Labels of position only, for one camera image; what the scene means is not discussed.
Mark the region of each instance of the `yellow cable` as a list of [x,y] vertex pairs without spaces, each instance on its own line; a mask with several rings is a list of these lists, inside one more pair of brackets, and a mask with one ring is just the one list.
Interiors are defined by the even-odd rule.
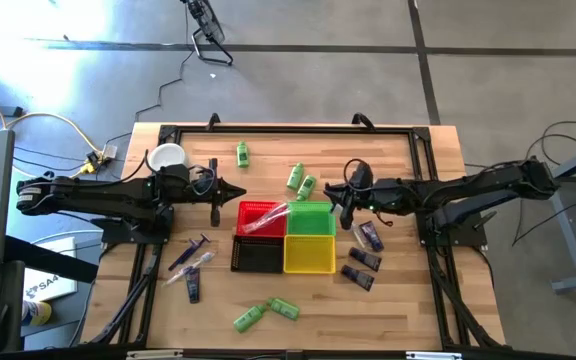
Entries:
[[[95,145],[93,145],[93,143],[90,141],[90,139],[88,139],[88,137],[86,136],[86,134],[84,134],[83,131],[81,131],[81,130],[79,129],[79,127],[77,127],[77,125],[75,125],[75,123],[72,122],[72,120],[69,120],[69,119],[67,119],[67,118],[65,118],[65,117],[63,117],[63,116],[61,116],[61,115],[49,114],[49,113],[30,113],[30,114],[23,115],[23,116],[15,119],[15,120],[9,122],[8,124],[6,124],[6,119],[4,118],[4,114],[1,112],[1,108],[0,108],[1,128],[2,128],[3,130],[6,130],[6,129],[8,129],[8,127],[14,126],[14,125],[15,125],[16,123],[18,123],[19,121],[24,120],[24,119],[27,119],[27,118],[32,117],[32,116],[52,116],[52,117],[55,117],[55,118],[57,118],[57,119],[60,119],[60,120],[65,121],[66,123],[70,124],[70,126],[72,126],[72,127],[79,133],[79,135],[81,135],[81,137],[86,141],[86,143],[88,143],[88,146],[90,146],[90,147],[93,149],[93,151],[97,152],[98,154],[101,154],[101,153],[102,153],[99,149],[97,149],[97,148],[95,147]],[[17,171],[17,172],[20,173],[21,175],[24,175],[24,176],[27,176],[27,177],[30,177],[30,178],[39,177],[39,176],[36,176],[36,175],[28,174],[27,172],[25,172],[25,171],[17,168],[14,164],[12,165],[12,169],[15,170],[15,171]],[[71,175],[70,178],[74,178],[74,177],[76,177],[77,175],[80,175],[81,172],[82,172],[82,170],[79,169],[79,171],[78,171],[77,173]]]

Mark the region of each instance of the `wooden tabletop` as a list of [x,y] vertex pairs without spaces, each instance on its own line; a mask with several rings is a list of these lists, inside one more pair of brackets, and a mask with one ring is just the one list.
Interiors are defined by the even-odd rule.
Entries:
[[[156,147],[160,125],[135,124],[124,175],[134,171],[146,149]],[[449,180],[464,175],[455,127],[432,126],[430,131],[439,178]],[[241,140],[245,140],[249,147],[250,167],[247,169],[240,169],[236,165],[236,146]],[[327,201],[322,193],[324,184],[342,182],[343,166],[353,157],[367,161],[375,178],[412,178],[406,137],[184,134],[181,145],[190,164],[207,166],[209,158],[218,158],[219,176],[247,189],[248,193],[222,208],[221,226],[218,228],[210,227],[209,205],[175,205],[175,225],[170,242],[164,247],[158,274],[149,348],[440,349],[428,261],[425,250],[418,244],[412,215],[384,215],[384,218],[394,222],[394,226],[388,228],[369,212],[355,212],[357,223],[373,220],[384,242],[385,250],[379,254],[383,261],[378,273],[348,258],[348,250],[356,246],[356,242],[352,235],[337,225],[337,270],[348,264],[371,273],[375,276],[375,283],[370,292],[339,273],[278,275],[230,271],[232,236],[241,200],[294,200],[295,193],[288,191],[286,181],[297,162],[304,164],[305,174],[317,178],[317,186],[310,197],[313,201]],[[138,174],[148,175],[145,167]],[[206,251],[216,251],[217,256],[202,267],[201,302],[191,305],[185,282],[180,281],[166,288],[162,288],[161,284],[171,276],[167,267],[189,246],[188,239],[199,239],[202,232],[212,239],[212,243],[202,246],[195,257]],[[134,252],[135,246],[120,245],[101,261],[82,341],[97,335],[125,299]],[[490,335],[503,343],[486,264],[469,248],[455,248],[455,260],[465,303]],[[237,333],[233,321],[251,306],[265,303],[268,297],[281,297],[299,306],[299,319],[292,321],[268,311],[247,332]],[[451,334],[456,339],[454,312],[447,298],[446,304]],[[141,302],[136,309],[133,334],[138,327]]]

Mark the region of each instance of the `green tube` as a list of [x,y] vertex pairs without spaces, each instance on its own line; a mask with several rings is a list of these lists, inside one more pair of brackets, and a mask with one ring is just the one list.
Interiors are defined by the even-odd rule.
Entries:
[[237,146],[237,166],[248,167],[250,159],[248,157],[248,146],[245,141],[240,141]]
[[281,314],[288,319],[297,320],[299,317],[299,308],[280,298],[268,298],[266,302],[272,311]]
[[264,305],[251,307],[245,314],[241,315],[239,319],[235,320],[233,323],[235,325],[235,330],[240,333],[248,330],[249,327],[261,319],[265,311],[266,306]]
[[312,175],[306,176],[303,184],[301,184],[301,187],[299,188],[299,191],[297,191],[297,201],[304,201],[308,199],[308,197],[312,193],[312,189],[315,188],[316,182],[317,179],[314,176]]
[[289,189],[297,190],[299,188],[299,182],[301,182],[301,178],[304,176],[304,165],[302,163],[297,163],[294,168],[292,168],[292,172],[290,173],[290,178],[288,178],[288,184],[286,186]]

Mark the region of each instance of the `red basket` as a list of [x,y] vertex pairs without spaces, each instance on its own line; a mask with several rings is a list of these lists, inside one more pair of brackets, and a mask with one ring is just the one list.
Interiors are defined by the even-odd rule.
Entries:
[[265,213],[272,210],[280,203],[271,201],[242,201],[239,203],[239,215],[237,216],[237,235],[240,236],[264,236],[264,237],[281,237],[286,235],[286,217],[282,216],[272,224],[257,229],[250,234],[245,234],[243,227],[246,224],[259,219]]

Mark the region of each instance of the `green object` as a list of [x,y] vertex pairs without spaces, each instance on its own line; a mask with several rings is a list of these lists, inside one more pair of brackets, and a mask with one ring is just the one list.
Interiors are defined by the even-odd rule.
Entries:
[[245,141],[240,141],[237,146],[237,166],[248,167],[248,165],[250,165],[248,146],[246,146]]
[[245,314],[241,315],[239,319],[235,320],[235,330],[242,333],[248,330],[254,323],[259,321],[266,311],[265,305],[257,305],[246,311]]
[[310,194],[312,193],[312,189],[315,188],[315,184],[317,183],[317,179],[312,176],[308,175],[304,179],[304,182],[301,184],[299,191],[297,191],[297,201],[304,201],[308,199]]
[[304,165],[302,163],[297,163],[292,172],[290,173],[290,178],[288,178],[288,184],[286,186],[289,189],[297,190],[299,188],[299,183],[301,178],[304,176]]
[[293,201],[288,203],[286,235],[335,235],[337,224],[324,201]]
[[281,314],[290,320],[297,320],[297,317],[299,317],[299,308],[280,298],[268,298],[266,304],[270,306],[272,311]]

